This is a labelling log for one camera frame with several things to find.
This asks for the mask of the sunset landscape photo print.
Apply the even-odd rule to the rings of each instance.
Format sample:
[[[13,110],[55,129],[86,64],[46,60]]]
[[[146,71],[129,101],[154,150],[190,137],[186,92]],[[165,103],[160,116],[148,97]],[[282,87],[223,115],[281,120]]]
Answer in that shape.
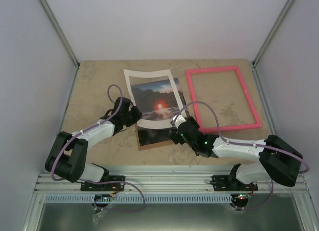
[[[175,95],[168,76],[129,77],[129,81],[135,104],[142,113],[140,123],[149,122],[146,126],[136,126],[138,150],[173,144],[169,133],[175,128],[168,123],[181,109],[177,99],[180,98],[182,104],[186,104],[178,78],[174,78],[178,96]]]

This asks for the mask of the pink wooden photo frame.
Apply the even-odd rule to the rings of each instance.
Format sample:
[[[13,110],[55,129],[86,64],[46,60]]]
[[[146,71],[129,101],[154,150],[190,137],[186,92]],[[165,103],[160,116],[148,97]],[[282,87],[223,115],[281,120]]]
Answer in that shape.
[[[189,90],[190,90],[190,95],[191,95],[191,99],[193,102],[197,101],[197,97],[196,97],[196,93],[195,93],[195,87],[194,87],[194,83],[192,80],[192,75],[193,74],[201,74],[201,73],[216,73],[216,72],[225,72],[225,71],[229,71],[229,70],[233,70],[235,71],[238,80],[241,84],[241,88],[244,92],[244,95],[246,97],[246,100],[248,102],[249,108],[252,112],[253,118],[255,120],[255,123],[253,124],[243,124],[243,125],[233,125],[233,126],[224,126],[224,127],[220,127],[220,131],[225,131],[225,132],[229,132],[229,131],[239,131],[239,130],[249,130],[249,129],[259,129],[262,128],[262,122],[260,120],[259,114],[256,110],[256,107],[254,105],[254,102],[252,100],[252,97],[249,93],[249,89],[246,85],[246,82],[244,80],[244,77],[241,73],[240,68],[237,65],[233,65],[233,66],[222,66],[222,67],[209,67],[209,68],[197,68],[197,69],[188,69],[186,71],[186,77],[187,77],[187,82],[188,82],[188,86],[189,86]]]

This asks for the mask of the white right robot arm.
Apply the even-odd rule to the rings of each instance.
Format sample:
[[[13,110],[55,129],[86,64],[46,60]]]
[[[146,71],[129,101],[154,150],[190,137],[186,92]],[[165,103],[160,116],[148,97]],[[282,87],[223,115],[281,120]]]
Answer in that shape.
[[[192,117],[175,116],[176,128],[169,137],[175,144],[188,144],[197,156],[205,158],[239,158],[250,164],[235,164],[227,176],[227,184],[235,191],[253,182],[273,180],[293,187],[301,166],[302,155],[275,135],[265,140],[236,140],[220,135],[203,134]]]

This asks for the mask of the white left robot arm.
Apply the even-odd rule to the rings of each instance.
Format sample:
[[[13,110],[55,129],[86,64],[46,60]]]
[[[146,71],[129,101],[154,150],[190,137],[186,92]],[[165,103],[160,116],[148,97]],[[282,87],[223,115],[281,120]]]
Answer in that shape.
[[[137,123],[142,113],[128,98],[118,97],[97,123],[82,131],[60,132],[45,163],[45,170],[55,181],[92,181],[92,185],[103,191],[109,186],[108,170],[86,162],[87,152],[94,145],[121,132],[124,127]]]

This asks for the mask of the right controller board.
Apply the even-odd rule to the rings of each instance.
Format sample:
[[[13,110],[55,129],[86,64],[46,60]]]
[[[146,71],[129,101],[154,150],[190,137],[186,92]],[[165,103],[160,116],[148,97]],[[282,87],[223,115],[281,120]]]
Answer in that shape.
[[[252,193],[244,193],[244,194],[232,194],[231,195],[231,206],[235,209],[243,209],[248,204],[248,199],[251,197]]]

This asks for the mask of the controller board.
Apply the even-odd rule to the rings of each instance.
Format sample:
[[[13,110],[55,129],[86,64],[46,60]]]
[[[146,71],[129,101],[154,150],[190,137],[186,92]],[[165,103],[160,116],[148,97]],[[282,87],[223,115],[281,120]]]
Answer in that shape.
[[[92,204],[94,207],[104,208],[108,206],[108,204],[116,198],[116,193],[103,194],[103,195],[95,195]]]
[[[244,194],[232,194],[231,195],[231,206],[235,209],[243,209],[248,204],[248,199],[251,197],[252,193],[244,193]]]

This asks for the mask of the left controller board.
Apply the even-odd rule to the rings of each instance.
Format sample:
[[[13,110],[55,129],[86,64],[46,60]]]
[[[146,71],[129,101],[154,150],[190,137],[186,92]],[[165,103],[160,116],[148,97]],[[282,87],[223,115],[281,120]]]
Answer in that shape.
[[[95,195],[92,204],[94,207],[104,208],[108,206],[108,204],[116,198],[116,193],[103,194],[103,195]]]

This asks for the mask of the brown frame backing board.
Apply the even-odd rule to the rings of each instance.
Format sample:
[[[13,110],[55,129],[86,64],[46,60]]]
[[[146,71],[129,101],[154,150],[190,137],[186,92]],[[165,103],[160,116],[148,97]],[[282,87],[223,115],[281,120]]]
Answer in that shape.
[[[174,92],[136,90],[132,98],[134,105],[142,113],[142,118],[135,125],[138,150],[173,144],[169,132],[175,128],[170,123],[180,110]]]

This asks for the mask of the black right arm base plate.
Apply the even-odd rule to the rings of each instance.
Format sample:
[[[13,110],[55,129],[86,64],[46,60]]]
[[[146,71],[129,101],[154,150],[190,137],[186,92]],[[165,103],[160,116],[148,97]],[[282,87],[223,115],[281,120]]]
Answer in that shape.
[[[214,175],[211,177],[210,184],[214,191],[258,191],[258,185],[253,182],[244,184],[234,177],[228,175]]]

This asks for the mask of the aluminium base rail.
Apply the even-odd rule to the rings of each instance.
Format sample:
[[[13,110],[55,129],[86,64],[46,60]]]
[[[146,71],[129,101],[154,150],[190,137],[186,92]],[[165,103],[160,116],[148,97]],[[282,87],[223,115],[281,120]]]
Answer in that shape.
[[[107,166],[110,175],[124,175],[125,181],[137,186],[143,193],[212,193],[211,176],[228,175],[232,166]],[[269,181],[258,181],[258,193],[270,190]],[[79,183],[53,181],[47,173],[39,174],[36,193],[80,193]],[[274,193],[307,193],[304,176],[299,175],[294,187],[274,183]]]

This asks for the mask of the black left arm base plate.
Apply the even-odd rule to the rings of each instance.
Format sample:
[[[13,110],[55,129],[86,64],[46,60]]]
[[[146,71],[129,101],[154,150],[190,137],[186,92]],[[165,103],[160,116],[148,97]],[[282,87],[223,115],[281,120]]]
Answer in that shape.
[[[124,190],[125,176],[122,175],[109,175],[102,178],[100,183],[93,184],[84,182],[81,184],[80,190],[84,192],[118,192]]]

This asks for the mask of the aluminium corner post left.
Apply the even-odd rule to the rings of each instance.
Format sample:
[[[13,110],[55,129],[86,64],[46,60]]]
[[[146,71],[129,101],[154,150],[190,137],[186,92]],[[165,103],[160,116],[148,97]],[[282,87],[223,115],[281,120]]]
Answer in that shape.
[[[64,49],[66,50],[69,58],[71,59],[73,65],[75,66],[76,69],[79,69],[79,62],[64,34],[64,32],[62,31],[61,26],[59,25],[58,20],[56,19],[49,3],[47,0],[38,0],[40,5],[42,6],[42,8],[44,9],[45,14],[47,15],[51,25],[53,26],[53,29],[55,30],[58,38],[60,39],[60,41],[62,42],[62,45],[64,47]]]

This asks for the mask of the aluminium corner post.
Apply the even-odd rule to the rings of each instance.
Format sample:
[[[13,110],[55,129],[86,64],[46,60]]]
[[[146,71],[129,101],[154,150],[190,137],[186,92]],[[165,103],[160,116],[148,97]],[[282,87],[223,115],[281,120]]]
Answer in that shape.
[[[64,49],[66,50],[69,58],[71,59],[73,65],[75,66],[76,69],[79,69],[79,62],[64,34],[64,32],[62,31],[61,26],[59,25],[58,20],[56,19],[49,3],[47,0],[38,0],[40,5],[42,6],[42,8],[44,9],[45,14],[47,15],[51,25],[53,26],[53,29],[55,30],[58,38],[60,39],[60,41],[62,42],[62,45],[64,47]]]
[[[263,55],[267,51],[268,47],[272,43],[273,39],[275,38],[277,32],[279,31],[280,27],[282,26],[283,22],[285,21],[286,17],[288,16],[290,10],[294,6],[297,0],[287,0],[284,4],[283,8],[281,9],[275,23],[273,24],[271,30],[269,31],[266,39],[264,40],[261,48],[259,49],[256,57],[252,61],[253,68],[258,66],[258,63],[261,61]]]

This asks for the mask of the aluminium corner post right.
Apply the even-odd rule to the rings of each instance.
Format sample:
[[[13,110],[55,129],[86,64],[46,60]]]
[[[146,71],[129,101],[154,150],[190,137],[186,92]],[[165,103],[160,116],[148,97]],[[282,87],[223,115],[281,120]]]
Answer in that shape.
[[[269,31],[266,39],[264,40],[261,48],[259,49],[256,57],[252,61],[253,68],[258,66],[258,63],[261,61],[263,55],[267,51],[268,47],[272,43],[273,39],[275,38],[277,32],[279,31],[280,27],[282,26],[283,22],[285,21],[286,17],[288,16],[290,10],[294,6],[297,0],[287,0],[284,4],[283,8],[281,9],[275,23],[273,24],[271,30]]]

